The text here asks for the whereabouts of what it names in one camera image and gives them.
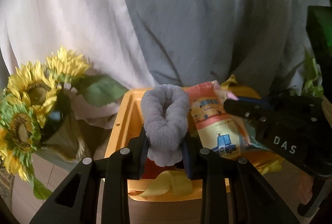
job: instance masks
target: flower bouquet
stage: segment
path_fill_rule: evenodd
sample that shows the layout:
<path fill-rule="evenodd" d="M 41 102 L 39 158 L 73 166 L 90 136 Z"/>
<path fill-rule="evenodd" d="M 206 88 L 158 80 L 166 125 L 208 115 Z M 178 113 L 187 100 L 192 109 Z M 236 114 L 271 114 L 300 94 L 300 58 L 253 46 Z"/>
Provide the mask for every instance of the flower bouquet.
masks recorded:
<path fill-rule="evenodd" d="M 9 174 L 18 173 L 31 183 L 38 199 L 48 198 L 51 191 L 35 177 L 32 154 L 45 148 L 61 151 L 47 141 L 66 121 L 73 120 L 69 90 L 75 88 L 76 94 L 82 94 L 96 107 L 126 92 L 107 75 L 87 75 L 90 64 L 72 50 L 61 47 L 46 61 L 16 68 L 16 74 L 9 77 L 7 88 L 0 93 L 0 158 Z"/>

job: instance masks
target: orange tray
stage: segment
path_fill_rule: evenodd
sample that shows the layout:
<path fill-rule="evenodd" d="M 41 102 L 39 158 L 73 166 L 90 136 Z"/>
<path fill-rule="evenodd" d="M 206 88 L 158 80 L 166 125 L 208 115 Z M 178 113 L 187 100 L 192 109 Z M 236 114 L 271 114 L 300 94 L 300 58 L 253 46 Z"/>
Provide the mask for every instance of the orange tray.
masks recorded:
<path fill-rule="evenodd" d="M 143 116 L 140 108 L 141 100 L 147 90 L 149 89 L 130 90 L 124 95 L 108 142 L 105 158 L 109 157 L 115 151 L 126 147 L 131 138 L 139 136 L 143 126 Z M 137 191 L 145 191 L 152 181 L 153 179 L 128 180 L 129 196 L 138 201 L 184 201 L 200 199 L 202 197 L 202 180 L 192 181 L 194 192 L 186 196 L 176 196 L 172 191 L 151 197 L 132 195 Z M 227 192 L 229 192 L 228 179 L 226 179 L 225 182 Z"/>

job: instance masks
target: patterned rug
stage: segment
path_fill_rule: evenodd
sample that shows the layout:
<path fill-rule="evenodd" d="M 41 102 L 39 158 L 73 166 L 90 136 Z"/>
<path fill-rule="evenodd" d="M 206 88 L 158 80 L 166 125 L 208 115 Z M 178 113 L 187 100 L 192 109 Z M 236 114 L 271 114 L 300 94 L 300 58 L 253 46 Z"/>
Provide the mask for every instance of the patterned rug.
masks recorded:
<path fill-rule="evenodd" d="M 14 184 L 14 175 L 9 175 L 3 168 L 0 158 L 0 195 L 8 208 L 12 209 L 12 191 Z"/>

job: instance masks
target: rolled gray cloth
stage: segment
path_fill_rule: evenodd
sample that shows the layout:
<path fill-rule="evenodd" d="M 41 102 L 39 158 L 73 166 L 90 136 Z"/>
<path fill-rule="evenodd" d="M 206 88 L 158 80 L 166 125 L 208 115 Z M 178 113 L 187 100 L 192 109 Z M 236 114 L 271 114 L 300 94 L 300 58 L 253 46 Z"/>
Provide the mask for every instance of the rolled gray cloth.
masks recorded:
<path fill-rule="evenodd" d="M 158 85 L 146 91 L 141 109 L 149 139 L 148 158 L 158 166 L 182 160 L 180 143 L 188 129 L 189 95 L 175 85 Z"/>

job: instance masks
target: wooden floor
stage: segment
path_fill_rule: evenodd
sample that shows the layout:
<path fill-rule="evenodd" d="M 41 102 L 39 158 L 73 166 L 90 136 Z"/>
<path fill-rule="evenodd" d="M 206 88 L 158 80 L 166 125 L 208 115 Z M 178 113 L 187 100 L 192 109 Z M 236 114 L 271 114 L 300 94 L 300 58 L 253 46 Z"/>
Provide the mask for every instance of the wooden floor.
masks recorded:
<path fill-rule="evenodd" d="M 103 135 L 103 142 L 98 142 L 93 149 L 94 159 L 100 159 L 106 151 L 109 134 Z M 90 144 L 96 144 L 95 140 L 88 140 Z M 33 157 L 33 164 L 36 177 L 50 190 L 56 189 L 60 182 L 67 176 L 68 172 L 55 166 L 37 155 Z M 283 171 L 274 174 L 267 174 L 265 178 L 279 193 L 295 213 L 297 209 L 297 185 L 299 169 L 288 162 L 284 162 Z M 98 201 L 97 223 L 101 221 L 101 202 L 103 195 L 103 181 L 100 187 Z M 27 182 L 21 181 L 17 176 L 14 181 L 12 210 L 14 216 L 21 224 L 28 224 L 43 201 L 37 200 Z M 138 202 L 129 199 L 129 210 L 131 224 L 198 224 L 200 220 L 201 200 L 185 202 Z M 309 220 L 297 215 L 301 224 L 308 224 Z"/>

